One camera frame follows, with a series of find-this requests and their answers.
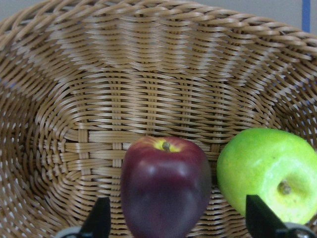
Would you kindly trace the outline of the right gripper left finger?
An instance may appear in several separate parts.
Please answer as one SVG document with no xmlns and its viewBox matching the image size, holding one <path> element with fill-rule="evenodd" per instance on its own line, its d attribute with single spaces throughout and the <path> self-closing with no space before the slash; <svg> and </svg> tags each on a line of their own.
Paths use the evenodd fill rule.
<svg viewBox="0 0 317 238">
<path fill-rule="evenodd" d="M 80 238 L 108 238 L 111 230 L 110 199 L 98 198 L 79 231 Z"/>
</svg>

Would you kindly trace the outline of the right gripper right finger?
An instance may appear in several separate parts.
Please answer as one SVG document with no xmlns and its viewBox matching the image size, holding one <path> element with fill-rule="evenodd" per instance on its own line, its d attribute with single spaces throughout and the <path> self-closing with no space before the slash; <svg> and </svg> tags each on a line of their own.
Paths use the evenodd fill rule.
<svg viewBox="0 0 317 238">
<path fill-rule="evenodd" d="M 258 195 L 246 197 L 246 227 L 253 238 L 288 238 L 286 225 Z"/>
</svg>

